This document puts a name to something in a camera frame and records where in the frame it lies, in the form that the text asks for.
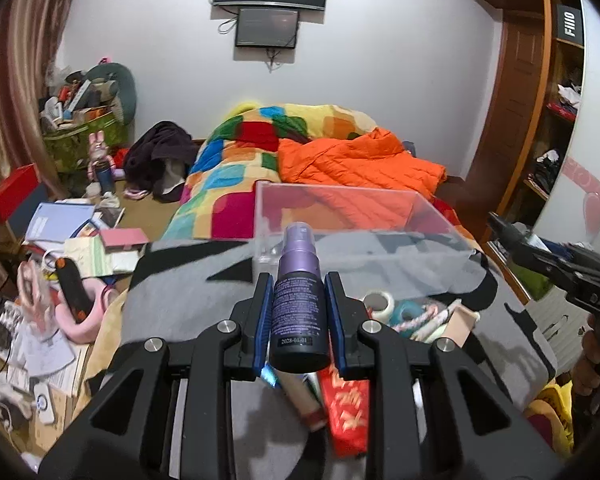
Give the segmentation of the right hand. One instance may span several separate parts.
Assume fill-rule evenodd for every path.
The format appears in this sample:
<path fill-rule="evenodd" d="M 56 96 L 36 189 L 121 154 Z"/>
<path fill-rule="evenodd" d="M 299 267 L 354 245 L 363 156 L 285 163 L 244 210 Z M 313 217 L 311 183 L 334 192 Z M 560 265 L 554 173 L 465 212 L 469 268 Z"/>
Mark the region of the right hand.
<path fill-rule="evenodd" d="M 572 392 L 577 396 L 590 396 L 600 386 L 600 374 L 596 365 L 600 364 L 600 342 L 594 330 L 582 337 L 582 353 L 571 369 Z"/>

